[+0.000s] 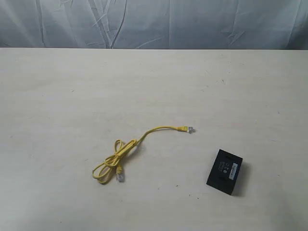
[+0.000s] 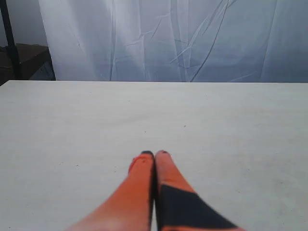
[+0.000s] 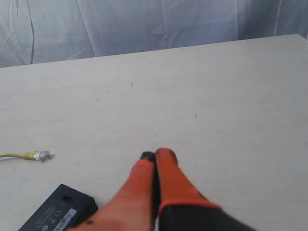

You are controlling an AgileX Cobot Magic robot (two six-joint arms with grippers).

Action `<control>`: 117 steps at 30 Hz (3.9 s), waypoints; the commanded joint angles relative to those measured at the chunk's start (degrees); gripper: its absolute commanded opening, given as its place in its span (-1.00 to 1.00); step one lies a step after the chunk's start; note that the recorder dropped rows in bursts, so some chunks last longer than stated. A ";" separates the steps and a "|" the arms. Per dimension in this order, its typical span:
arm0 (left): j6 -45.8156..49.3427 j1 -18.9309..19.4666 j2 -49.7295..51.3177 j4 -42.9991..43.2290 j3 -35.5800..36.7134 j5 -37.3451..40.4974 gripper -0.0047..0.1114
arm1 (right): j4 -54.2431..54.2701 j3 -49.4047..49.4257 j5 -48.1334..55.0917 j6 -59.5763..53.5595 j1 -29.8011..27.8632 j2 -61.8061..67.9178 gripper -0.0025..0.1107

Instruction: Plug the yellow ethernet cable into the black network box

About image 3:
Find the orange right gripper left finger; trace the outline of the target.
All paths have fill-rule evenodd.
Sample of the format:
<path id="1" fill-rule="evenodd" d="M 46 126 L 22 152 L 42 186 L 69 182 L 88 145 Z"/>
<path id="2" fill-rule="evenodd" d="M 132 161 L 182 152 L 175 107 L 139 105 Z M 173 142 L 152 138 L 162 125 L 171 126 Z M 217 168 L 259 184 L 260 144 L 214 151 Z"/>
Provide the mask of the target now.
<path id="1" fill-rule="evenodd" d="M 155 230 L 154 162 L 154 153 L 142 153 L 116 195 L 86 221 L 69 230 Z"/>

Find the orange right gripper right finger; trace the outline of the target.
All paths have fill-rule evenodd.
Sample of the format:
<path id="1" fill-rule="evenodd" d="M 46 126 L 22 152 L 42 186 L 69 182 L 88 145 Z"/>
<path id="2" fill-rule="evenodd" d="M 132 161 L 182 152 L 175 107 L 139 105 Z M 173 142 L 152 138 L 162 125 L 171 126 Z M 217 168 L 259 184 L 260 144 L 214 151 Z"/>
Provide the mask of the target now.
<path id="1" fill-rule="evenodd" d="M 206 199 L 189 181 L 168 148 L 155 151 L 160 186 L 160 231 L 251 231 L 252 227 Z"/>

